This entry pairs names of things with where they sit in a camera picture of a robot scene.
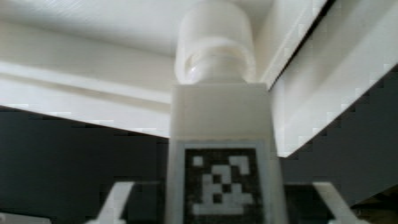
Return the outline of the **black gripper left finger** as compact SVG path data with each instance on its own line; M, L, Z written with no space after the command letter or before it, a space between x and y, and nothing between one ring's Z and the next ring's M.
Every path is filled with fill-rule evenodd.
M114 183L99 216L84 224L127 224L122 216L134 186L134 182Z

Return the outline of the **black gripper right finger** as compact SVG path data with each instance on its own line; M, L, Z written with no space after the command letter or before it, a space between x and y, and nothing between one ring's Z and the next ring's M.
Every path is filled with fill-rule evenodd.
M370 224L358 218L333 183L315 182L313 187L333 214L328 224Z

